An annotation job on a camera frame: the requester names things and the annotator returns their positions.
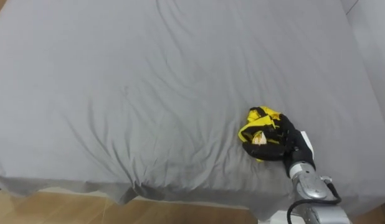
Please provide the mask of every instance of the floor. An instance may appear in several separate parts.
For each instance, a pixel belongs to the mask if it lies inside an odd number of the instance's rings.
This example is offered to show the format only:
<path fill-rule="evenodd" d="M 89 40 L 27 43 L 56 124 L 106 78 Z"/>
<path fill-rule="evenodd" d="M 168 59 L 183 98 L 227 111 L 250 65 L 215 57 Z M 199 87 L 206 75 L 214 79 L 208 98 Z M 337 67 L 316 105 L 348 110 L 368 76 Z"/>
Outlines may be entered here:
<path fill-rule="evenodd" d="M 0 9 L 6 0 L 0 0 Z M 134 200 L 120 206 L 109 199 L 39 192 L 15 198 L 0 192 L 0 224 L 257 223 L 247 210 Z M 385 207 L 356 217 L 354 224 L 385 224 Z"/>

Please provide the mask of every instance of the yellow and black cloth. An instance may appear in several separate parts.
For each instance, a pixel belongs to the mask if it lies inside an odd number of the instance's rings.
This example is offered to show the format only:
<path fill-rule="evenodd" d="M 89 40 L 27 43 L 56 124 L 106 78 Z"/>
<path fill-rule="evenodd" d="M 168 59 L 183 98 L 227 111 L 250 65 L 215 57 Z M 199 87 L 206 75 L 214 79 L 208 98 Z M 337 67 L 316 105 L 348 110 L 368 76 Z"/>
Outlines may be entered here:
<path fill-rule="evenodd" d="M 286 151 L 288 130 L 293 128 L 283 114 L 266 106 L 251 108 L 247 124 L 238 133 L 242 147 L 260 161 L 279 161 Z"/>

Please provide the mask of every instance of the black cable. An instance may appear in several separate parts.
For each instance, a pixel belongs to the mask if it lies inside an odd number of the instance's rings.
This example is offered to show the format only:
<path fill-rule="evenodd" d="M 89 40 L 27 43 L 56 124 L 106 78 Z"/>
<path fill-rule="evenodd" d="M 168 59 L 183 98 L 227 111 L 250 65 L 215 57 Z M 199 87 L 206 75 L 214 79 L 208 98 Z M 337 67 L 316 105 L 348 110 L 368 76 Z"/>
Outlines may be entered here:
<path fill-rule="evenodd" d="M 318 200 L 318 199 L 302 199 L 296 202 L 293 202 L 292 205 L 287 210 L 287 222 L 288 224 L 292 224 L 291 221 L 291 214 L 292 210 L 294 210 L 297 206 L 304 204 L 304 203 L 315 203 L 315 204 L 321 204 L 321 205 L 337 205 L 341 203 L 342 199 L 338 195 L 334 185 L 332 183 L 328 183 L 327 187 L 330 189 L 331 193 L 336 197 L 336 200 Z"/>

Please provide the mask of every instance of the gray bed sheet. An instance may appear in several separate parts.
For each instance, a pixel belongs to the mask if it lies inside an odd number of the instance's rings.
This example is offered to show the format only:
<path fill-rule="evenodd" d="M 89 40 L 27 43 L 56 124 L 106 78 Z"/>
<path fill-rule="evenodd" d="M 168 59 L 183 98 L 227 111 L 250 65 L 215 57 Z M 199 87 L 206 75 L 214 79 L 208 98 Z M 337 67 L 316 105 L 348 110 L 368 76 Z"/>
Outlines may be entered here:
<path fill-rule="evenodd" d="M 340 1 L 8 0 L 0 13 L 0 187 L 120 203 L 287 207 L 279 162 L 237 138 L 287 114 L 349 214 L 385 201 L 385 124 Z"/>

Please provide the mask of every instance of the yellow fabric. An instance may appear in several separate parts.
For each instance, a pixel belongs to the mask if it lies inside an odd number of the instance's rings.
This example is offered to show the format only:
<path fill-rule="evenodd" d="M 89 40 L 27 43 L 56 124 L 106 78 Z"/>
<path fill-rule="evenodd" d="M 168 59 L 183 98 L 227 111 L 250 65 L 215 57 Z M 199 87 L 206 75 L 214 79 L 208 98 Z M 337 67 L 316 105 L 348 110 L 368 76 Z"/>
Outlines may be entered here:
<path fill-rule="evenodd" d="M 264 113 L 265 116 L 261 116 L 256 109 L 252 109 L 248 113 L 247 117 L 247 124 L 240 129 L 238 132 L 238 137 L 242 142 L 247 142 L 250 141 L 250 143 L 255 144 L 254 141 L 257 141 L 255 138 L 261 138 L 262 136 L 262 131 L 257 131 L 256 133 L 249 133 L 245 131 L 249 127 L 254 127 L 254 126 L 273 126 L 274 129 L 279 128 L 278 126 L 275 125 L 274 120 L 279 120 L 280 121 L 280 113 L 277 111 L 274 111 L 266 106 L 261 106 L 260 107 Z M 268 142 L 276 143 L 278 144 L 279 142 L 274 139 L 267 139 Z"/>

